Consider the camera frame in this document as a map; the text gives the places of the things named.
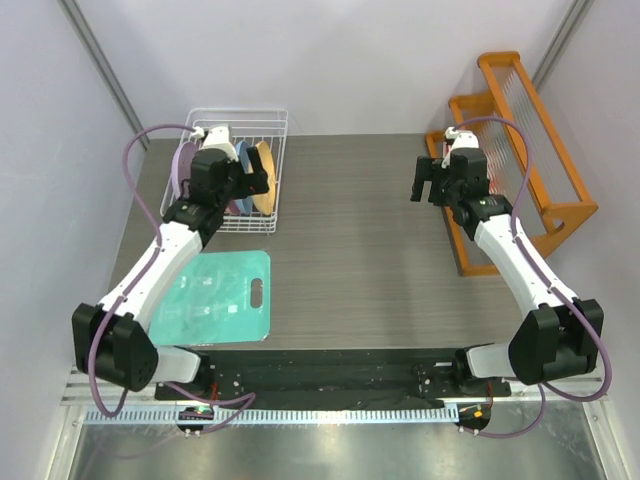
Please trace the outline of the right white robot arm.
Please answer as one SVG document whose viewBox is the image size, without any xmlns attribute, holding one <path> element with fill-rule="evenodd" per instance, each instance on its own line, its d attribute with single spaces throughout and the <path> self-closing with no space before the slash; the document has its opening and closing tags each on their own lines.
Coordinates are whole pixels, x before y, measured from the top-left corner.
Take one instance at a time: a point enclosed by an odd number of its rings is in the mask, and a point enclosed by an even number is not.
<svg viewBox="0 0 640 480">
<path fill-rule="evenodd" d="M 509 342 L 464 349 L 463 363 L 451 371 L 455 389 L 472 395 L 490 377 L 514 377 L 532 385 L 592 372 L 604 312 L 597 301 L 580 299 L 554 274 L 513 217 L 510 202 L 490 194 L 483 151 L 461 148 L 447 160 L 418 157 L 411 199 L 418 202 L 424 196 L 451 210 L 455 222 L 496 266 L 523 317 Z"/>
</svg>

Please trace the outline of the blue plate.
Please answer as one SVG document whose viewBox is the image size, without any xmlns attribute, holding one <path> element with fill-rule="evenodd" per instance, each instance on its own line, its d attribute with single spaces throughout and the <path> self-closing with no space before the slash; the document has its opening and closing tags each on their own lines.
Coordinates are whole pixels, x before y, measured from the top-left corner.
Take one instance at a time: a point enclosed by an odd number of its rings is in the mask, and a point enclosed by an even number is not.
<svg viewBox="0 0 640 480">
<path fill-rule="evenodd" d="M 250 158 L 248 155 L 249 144 L 245 140 L 241 140 L 235 144 L 236 154 L 238 160 L 243 168 L 243 174 L 239 180 L 239 184 L 235 190 L 237 195 L 245 194 L 248 191 L 246 175 L 253 172 Z M 249 215 L 253 211 L 253 199 L 251 195 L 246 195 L 243 198 L 237 197 L 233 200 L 235 212 L 237 214 Z"/>
</svg>

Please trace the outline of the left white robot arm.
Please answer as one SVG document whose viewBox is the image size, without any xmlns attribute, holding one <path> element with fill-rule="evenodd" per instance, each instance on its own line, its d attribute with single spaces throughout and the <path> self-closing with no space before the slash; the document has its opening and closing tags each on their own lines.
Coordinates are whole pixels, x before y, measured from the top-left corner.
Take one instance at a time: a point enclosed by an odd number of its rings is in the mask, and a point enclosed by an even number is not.
<svg viewBox="0 0 640 480">
<path fill-rule="evenodd" d="M 205 397 L 213 385 L 204 358 L 183 344 L 160 346 L 148 331 L 171 283 L 222 226 L 227 205 L 275 189 L 268 146 L 247 149 L 244 167 L 229 142 L 196 151 L 187 192 L 154 226 L 155 238 L 124 279 L 97 304 L 82 303 L 72 314 L 78 369 L 89 381 L 104 380 L 138 392 L 150 383 L 178 383 L 190 398 Z"/>
</svg>

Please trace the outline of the orange plate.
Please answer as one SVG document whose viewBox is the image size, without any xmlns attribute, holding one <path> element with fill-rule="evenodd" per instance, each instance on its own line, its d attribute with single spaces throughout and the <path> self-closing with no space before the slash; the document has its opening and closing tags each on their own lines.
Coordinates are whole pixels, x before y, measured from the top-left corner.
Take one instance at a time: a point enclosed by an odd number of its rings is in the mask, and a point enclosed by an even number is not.
<svg viewBox="0 0 640 480">
<path fill-rule="evenodd" d="M 274 212 L 276 201 L 276 169 L 271 153 L 271 149 L 266 141 L 260 141 L 255 145 L 263 169 L 267 174 L 267 185 L 269 190 L 266 193 L 254 196 L 254 206 L 264 215 L 271 215 Z"/>
</svg>

